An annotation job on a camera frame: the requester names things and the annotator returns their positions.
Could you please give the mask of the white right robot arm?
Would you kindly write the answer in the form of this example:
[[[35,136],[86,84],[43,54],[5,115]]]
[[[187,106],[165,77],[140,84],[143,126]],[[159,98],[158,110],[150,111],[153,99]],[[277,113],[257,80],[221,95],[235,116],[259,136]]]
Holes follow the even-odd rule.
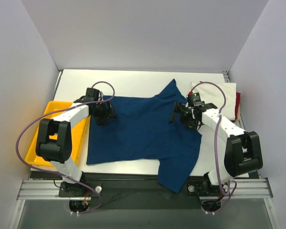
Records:
[[[219,185],[263,167],[259,135],[248,132],[222,116],[213,103],[205,103],[199,93],[189,93],[187,103],[176,102],[170,123],[179,122],[190,130],[205,125],[214,131],[215,170],[206,173],[202,191],[214,194]]]

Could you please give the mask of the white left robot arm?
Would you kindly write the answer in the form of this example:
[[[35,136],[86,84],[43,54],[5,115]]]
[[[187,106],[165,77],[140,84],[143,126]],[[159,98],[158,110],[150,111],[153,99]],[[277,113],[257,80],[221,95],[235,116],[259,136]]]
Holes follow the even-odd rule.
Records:
[[[37,156],[54,165],[63,181],[70,183],[70,191],[78,197],[86,193],[87,185],[81,181],[83,172],[71,157],[72,129],[89,116],[98,126],[117,118],[110,100],[105,100],[103,93],[95,88],[87,88],[86,94],[63,109],[60,115],[41,119],[35,150]]]

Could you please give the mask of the blue t shirt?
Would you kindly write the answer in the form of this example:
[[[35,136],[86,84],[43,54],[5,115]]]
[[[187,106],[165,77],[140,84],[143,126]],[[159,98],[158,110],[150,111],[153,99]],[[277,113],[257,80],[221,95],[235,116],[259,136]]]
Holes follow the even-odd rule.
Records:
[[[169,122],[176,102],[185,98],[175,80],[151,98],[114,97],[116,119],[101,126],[90,120],[86,163],[157,159],[158,183],[179,193],[199,158],[202,136]]]

